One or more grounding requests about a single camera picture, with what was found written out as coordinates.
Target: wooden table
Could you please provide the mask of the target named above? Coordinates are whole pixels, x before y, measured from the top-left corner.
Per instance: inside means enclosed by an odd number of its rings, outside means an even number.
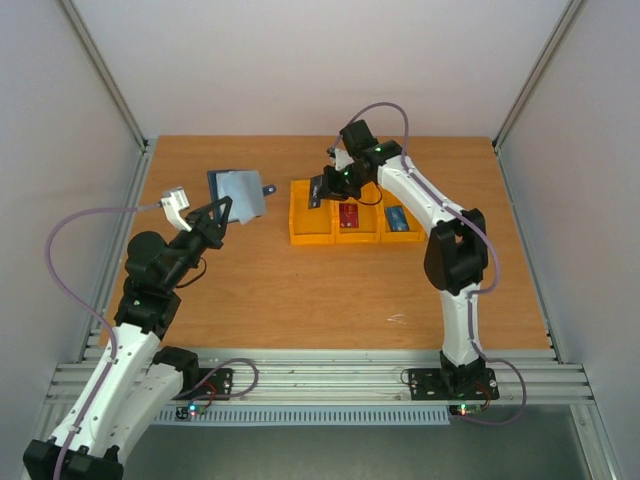
[[[300,246],[289,243],[289,186],[321,172],[328,137],[160,137],[142,204],[181,185],[192,207],[210,202],[206,172],[257,169],[278,193],[267,214],[232,224],[224,247],[208,251],[204,278],[179,290],[182,305],[164,339],[185,347],[439,349],[438,292],[422,267],[426,244]],[[479,302],[485,348],[548,348],[545,329],[486,138],[412,138],[420,170],[460,205],[478,207],[496,245],[502,282]],[[133,234],[176,231],[161,210],[135,219]],[[493,278],[490,261],[485,283]],[[122,271],[109,318],[125,278]]]

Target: white panel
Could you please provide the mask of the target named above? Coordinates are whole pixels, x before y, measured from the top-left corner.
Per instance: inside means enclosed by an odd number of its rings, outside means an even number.
[[[640,3],[587,2],[503,149],[549,316],[638,478]]]
[[[137,158],[56,2],[0,15],[0,478],[17,478],[56,362],[77,355],[80,310],[49,279],[44,242],[76,210],[121,205]],[[90,297],[114,218],[60,234],[54,263]]]
[[[567,2],[76,3],[150,137],[334,134],[381,100],[417,135],[493,137]]]

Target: white connector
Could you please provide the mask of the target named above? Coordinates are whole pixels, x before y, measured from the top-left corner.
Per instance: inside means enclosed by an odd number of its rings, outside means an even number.
[[[182,187],[162,192],[162,208],[169,223],[178,230],[191,231],[189,224],[180,216],[180,212],[189,208],[187,194]]]
[[[345,168],[350,163],[353,163],[353,158],[349,156],[346,150],[341,150],[336,148],[334,150],[335,157],[331,158],[331,163],[335,167],[336,170],[340,171]]]

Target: robotic arm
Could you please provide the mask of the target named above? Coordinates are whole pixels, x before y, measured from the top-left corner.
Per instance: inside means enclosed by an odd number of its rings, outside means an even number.
[[[180,211],[189,203],[181,188],[165,192],[161,203],[169,222],[180,231],[169,244],[151,231],[129,242],[128,277],[112,342],[49,440],[33,440],[27,447],[23,460],[32,480],[57,478],[54,471],[60,462],[60,479],[120,480],[127,457],[158,410],[199,380],[195,353],[164,347],[134,388],[180,305],[174,289],[198,266],[205,250],[222,247],[232,201],[224,197],[192,210],[186,219]]]
[[[487,247],[478,235],[451,211],[460,213],[485,232],[479,210],[465,211],[447,199],[391,140],[379,143],[364,120],[340,131],[346,152],[329,149],[333,165],[322,175],[319,198],[359,199],[361,188],[375,182],[393,193],[429,232],[424,270],[431,284],[440,290],[444,317],[444,343],[440,354],[440,376],[448,394],[475,389],[486,369],[473,342],[477,340],[477,297],[487,267]],[[473,338],[470,336],[470,322]]]

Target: floor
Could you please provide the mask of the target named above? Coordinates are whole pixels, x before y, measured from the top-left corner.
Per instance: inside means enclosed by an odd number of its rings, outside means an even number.
[[[496,409],[496,417],[506,417]],[[125,480],[579,480],[590,478],[568,407],[517,425],[149,428]]]

